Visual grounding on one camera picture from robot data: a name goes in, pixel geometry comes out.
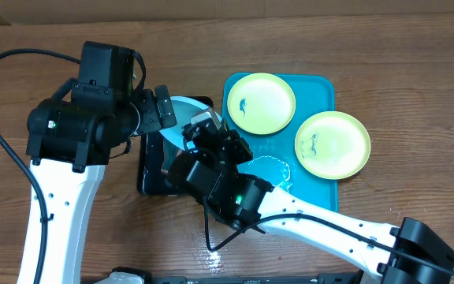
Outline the light blue plate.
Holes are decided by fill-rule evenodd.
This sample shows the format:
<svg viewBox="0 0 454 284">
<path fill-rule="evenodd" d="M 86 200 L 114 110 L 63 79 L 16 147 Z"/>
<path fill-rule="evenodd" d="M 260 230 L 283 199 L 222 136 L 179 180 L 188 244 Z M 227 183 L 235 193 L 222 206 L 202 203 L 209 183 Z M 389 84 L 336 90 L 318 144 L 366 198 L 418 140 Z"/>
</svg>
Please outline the light blue plate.
<svg viewBox="0 0 454 284">
<path fill-rule="evenodd" d="M 214 108 L 214 104 L 211 98 L 206 96 L 171 96 L 170 98 L 177 124 L 174 127 L 161 130 L 160 133 L 171 144 L 184 150 L 184 137 L 182 135 L 184 126 L 190 123 L 192 116 L 206 108 Z"/>
</svg>

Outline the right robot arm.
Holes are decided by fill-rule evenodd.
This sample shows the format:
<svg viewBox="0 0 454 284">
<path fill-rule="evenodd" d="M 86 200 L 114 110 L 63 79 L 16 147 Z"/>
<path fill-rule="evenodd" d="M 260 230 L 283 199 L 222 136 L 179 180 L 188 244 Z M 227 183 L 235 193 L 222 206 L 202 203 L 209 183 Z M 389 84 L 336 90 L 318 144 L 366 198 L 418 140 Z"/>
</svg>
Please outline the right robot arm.
<svg viewBox="0 0 454 284">
<path fill-rule="evenodd" d="M 362 271 L 363 283 L 448 283 L 454 250 L 425 223 L 367 222 L 300 200 L 237 167 L 252 160 L 247 142 L 226 122 L 204 118 L 185 124 L 180 142 L 194 147 L 170 167 L 171 184 L 240 235 L 249 229 L 296 239 Z"/>
</svg>

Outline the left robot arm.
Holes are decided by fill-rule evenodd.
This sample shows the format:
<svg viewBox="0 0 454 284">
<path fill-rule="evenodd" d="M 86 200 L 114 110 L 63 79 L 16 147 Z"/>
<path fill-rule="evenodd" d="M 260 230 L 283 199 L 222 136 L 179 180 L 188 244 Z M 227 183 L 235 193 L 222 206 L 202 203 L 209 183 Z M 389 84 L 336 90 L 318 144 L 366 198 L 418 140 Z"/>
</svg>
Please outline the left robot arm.
<svg viewBox="0 0 454 284">
<path fill-rule="evenodd" d="M 110 152 L 177 119 L 164 85 L 134 84 L 135 50 L 86 42 L 79 75 L 28 116 L 27 155 L 47 208 L 32 196 L 19 283 L 78 283 L 95 195 Z"/>
</svg>

